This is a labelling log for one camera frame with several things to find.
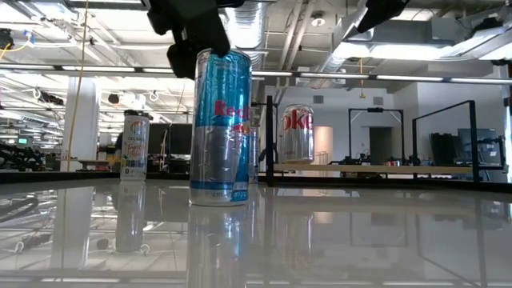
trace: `exposed ductwork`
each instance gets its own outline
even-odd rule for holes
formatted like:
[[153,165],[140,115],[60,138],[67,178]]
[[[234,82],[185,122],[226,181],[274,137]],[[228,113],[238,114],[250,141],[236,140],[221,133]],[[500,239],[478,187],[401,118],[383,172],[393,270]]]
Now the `exposed ductwork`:
[[[228,35],[231,45],[245,50],[260,50],[263,48],[263,35],[265,30],[266,4],[262,2],[246,2],[239,8],[226,9],[228,16]],[[258,70],[263,64],[263,54],[246,52],[252,62],[253,70]],[[251,101],[262,102],[260,91],[262,85],[253,81],[251,89]],[[252,123],[259,123],[261,108],[251,109]]]

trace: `black robotic arm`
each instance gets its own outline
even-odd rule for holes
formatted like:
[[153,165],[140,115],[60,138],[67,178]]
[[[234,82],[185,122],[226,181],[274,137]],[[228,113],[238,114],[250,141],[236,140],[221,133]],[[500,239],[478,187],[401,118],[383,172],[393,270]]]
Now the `black robotic arm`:
[[230,41],[218,16],[219,8],[240,7],[245,0],[150,0],[148,12],[153,30],[171,30],[175,44],[167,58],[179,78],[195,77],[197,54],[212,48],[220,57],[230,51]]

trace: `blue and silver can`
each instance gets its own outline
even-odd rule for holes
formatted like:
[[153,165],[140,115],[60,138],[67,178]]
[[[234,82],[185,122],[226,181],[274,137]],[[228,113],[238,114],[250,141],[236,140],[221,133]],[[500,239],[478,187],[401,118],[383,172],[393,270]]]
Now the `blue and silver can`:
[[250,58],[232,50],[198,54],[190,202],[244,204],[249,197]]

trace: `door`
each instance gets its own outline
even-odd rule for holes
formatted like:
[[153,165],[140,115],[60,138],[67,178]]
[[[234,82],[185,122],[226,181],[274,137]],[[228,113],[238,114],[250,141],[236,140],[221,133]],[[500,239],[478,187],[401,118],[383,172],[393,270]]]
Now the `door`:
[[393,156],[391,127],[370,127],[370,156],[372,165],[382,165]]

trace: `glossy table surface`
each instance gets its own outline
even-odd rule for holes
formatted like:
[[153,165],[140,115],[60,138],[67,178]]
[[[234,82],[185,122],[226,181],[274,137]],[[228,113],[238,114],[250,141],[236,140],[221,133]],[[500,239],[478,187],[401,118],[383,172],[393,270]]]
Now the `glossy table surface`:
[[506,194],[260,185],[203,207],[188,182],[114,179],[0,193],[1,288],[512,287]]

